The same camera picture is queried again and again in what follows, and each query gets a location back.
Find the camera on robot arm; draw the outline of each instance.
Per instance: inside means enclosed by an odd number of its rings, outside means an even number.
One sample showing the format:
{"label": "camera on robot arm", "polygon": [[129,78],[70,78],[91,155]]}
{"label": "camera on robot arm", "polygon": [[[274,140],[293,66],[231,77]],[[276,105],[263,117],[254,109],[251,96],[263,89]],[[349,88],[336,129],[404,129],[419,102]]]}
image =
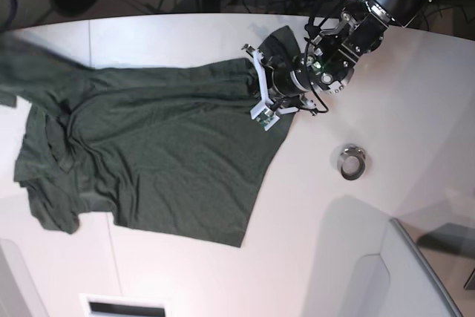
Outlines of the camera on robot arm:
{"label": "camera on robot arm", "polygon": [[[269,130],[281,115],[296,111],[326,113],[328,107],[320,94],[337,94],[350,83],[361,56],[375,51],[390,24],[406,27],[432,0],[341,0],[330,14],[315,24],[321,5],[317,0],[305,31],[305,51],[288,58],[282,50],[284,64],[276,65],[258,50],[246,45],[259,74],[260,102],[252,109],[252,119]],[[329,18],[338,17],[334,28],[324,28]],[[282,48],[275,40],[275,46]],[[313,94],[318,105],[306,94]]]}

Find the white table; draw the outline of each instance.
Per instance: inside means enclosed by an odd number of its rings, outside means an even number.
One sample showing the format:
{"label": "white table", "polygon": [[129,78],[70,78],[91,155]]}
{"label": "white table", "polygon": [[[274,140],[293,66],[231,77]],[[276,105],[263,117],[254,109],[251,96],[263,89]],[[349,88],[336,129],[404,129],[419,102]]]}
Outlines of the white table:
{"label": "white table", "polygon": [[[190,67],[243,56],[244,43],[258,46],[284,25],[302,46],[306,21],[141,16],[20,35],[96,68]],[[325,97],[328,114],[296,116],[242,249],[115,227],[100,213],[82,215],[73,236],[43,231],[25,192],[11,183],[28,105],[0,108],[8,128],[0,137],[0,238],[22,250],[51,317],[82,316],[77,293],[163,299],[177,317],[337,316],[357,259],[379,252],[389,215],[429,230],[475,212],[474,62],[475,42],[389,29],[382,46],[362,57],[350,85]],[[345,143],[370,157],[354,182],[333,167]],[[426,214],[434,206],[438,214]]]}

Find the dark green t-shirt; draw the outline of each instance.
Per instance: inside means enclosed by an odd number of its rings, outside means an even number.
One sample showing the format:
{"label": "dark green t-shirt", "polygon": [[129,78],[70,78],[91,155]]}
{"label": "dark green t-shirt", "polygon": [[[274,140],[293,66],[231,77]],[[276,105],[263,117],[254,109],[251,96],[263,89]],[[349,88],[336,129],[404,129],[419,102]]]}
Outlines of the dark green t-shirt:
{"label": "dark green t-shirt", "polygon": [[3,36],[0,102],[33,103],[15,181],[46,229],[112,212],[119,226],[240,246],[292,122],[265,132],[250,119],[255,80],[247,59],[92,70]]}

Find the floor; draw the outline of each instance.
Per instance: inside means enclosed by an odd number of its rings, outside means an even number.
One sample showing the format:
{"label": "floor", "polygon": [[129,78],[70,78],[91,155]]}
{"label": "floor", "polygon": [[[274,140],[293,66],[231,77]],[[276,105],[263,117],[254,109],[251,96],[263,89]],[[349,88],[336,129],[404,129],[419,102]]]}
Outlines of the floor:
{"label": "floor", "polygon": [[[23,28],[41,24],[53,24],[57,22],[69,22],[73,20],[97,19],[115,16],[134,16],[151,13],[145,4],[157,7],[160,0],[99,0],[88,12],[75,18],[67,18],[51,10],[49,0],[19,0],[19,10],[12,28]],[[0,0],[0,21],[6,19],[9,13],[10,2]],[[445,35],[458,36],[475,40],[475,22],[467,24],[460,9],[444,10],[436,12],[438,7],[432,6],[426,10],[430,14],[427,18],[430,31]],[[225,0],[223,12],[240,13],[246,12],[239,0]],[[262,7],[252,8],[252,12],[261,12]],[[284,12],[283,7],[274,7],[276,13]],[[197,5],[194,0],[165,0],[160,12],[164,13],[194,13]],[[468,17],[475,16],[475,7],[466,7]],[[417,19],[411,27],[427,30],[426,23],[422,18]]]}

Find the metal ring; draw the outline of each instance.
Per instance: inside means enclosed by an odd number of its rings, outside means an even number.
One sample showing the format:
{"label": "metal ring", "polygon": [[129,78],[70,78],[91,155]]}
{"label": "metal ring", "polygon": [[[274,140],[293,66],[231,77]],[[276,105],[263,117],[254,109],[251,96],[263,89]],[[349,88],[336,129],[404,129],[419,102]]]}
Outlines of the metal ring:
{"label": "metal ring", "polygon": [[[344,163],[354,157],[358,160],[358,169],[355,172],[347,173],[343,169]],[[345,146],[338,158],[338,170],[345,180],[354,181],[359,179],[366,169],[366,154],[364,150],[355,145]]]}

